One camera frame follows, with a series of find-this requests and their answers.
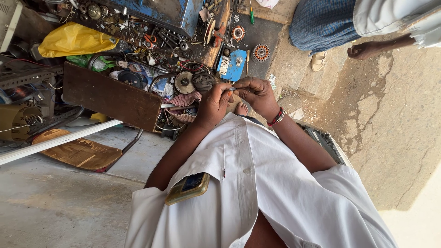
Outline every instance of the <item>stone step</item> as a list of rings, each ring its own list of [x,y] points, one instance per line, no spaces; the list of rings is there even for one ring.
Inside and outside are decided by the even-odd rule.
[[[308,64],[297,92],[306,96],[328,100],[348,57],[347,49],[350,46],[351,44],[347,43],[330,49],[326,56],[325,67],[320,71],[313,71],[310,64]]]
[[[270,73],[277,77],[274,96],[277,98],[282,89],[287,89],[306,96],[329,99],[346,61],[346,50],[351,44],[330,49],[325,68],[314,72],[310,65],[311,57],[308,57],[310,52],[301,51],[289,44],[288,28],[285,25],[279,33],[279,42],[268,70],[267,78]]]
[[[283,26],[279,32],[279,42],[274,49],[267,75],[267,78],[270,73],[276,76],[278,91],[282,88],[297,90],[310,61],[308,51],[301,51],[289,44],[288,27]]]

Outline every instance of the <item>concrete floor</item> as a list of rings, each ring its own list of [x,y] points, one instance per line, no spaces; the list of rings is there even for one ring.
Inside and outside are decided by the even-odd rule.
[[[439,48],[411,46],[347,59],[329,100],[287,90],[279,100],[333,135],[401,248],[441,243],[440,56]]]
[[[124,148],[136,133],[109,128],[86,138]],[[79,170],[40,154],[0,166],[0,247],[123,247],[131,194],[144,187],[171,144],[145,132],[108,173]]]
[[[287,59],[281,56],[274,59]],[[407,47],[346,60],[328,100],[287,90],[279,100],[289,113],[302,107],[304,121],[333,135],[401,248],[441,243],[440,57],[441,49]],[[276,84],[280,92],[284,82]],[[111,128],[87,138],[123,148],[135,134]],[[1,247],[122,247],[131,193],[170,145],[145,133],[109,173],[39,154],[2,165]]]

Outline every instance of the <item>hand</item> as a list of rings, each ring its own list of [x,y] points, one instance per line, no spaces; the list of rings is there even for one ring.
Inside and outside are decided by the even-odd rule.
[[[246,77],[237,81],[234,87],[237,90],[233,93],[247,101],[254,111],[268,122],[273,121],[279,113],[280,107],[274,98],[273,89],[268,80]]]
[[[382,52],[381,42],[370,41],[348,48],[348,56],[353,59],[366,60]]]
[[[199,105],[198,115],[193,121],[197,125],[207,131],[216,126],[225,116],[228,100],[232,95],[231,84],[218,83],[202,96]]]

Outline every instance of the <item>blue metal machine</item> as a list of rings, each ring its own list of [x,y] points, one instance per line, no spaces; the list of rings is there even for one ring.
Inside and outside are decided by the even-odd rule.
[[[95,1],[189,38],[192,38],[196,32],[199,11],[202,9],[204,2],[204,0]]]
[[[217,64],[217,71],[220,78],[236,82],[242,76],[243,66],[246,63],[247,52],[234,50],[229,56],[221,56]]]

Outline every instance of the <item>yellow plastic bag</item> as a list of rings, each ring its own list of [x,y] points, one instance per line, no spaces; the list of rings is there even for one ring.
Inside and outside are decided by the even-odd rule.
[[[115,48],[118,39],[69,22],[50,32],[38,47],[43,57],[92,54]]]

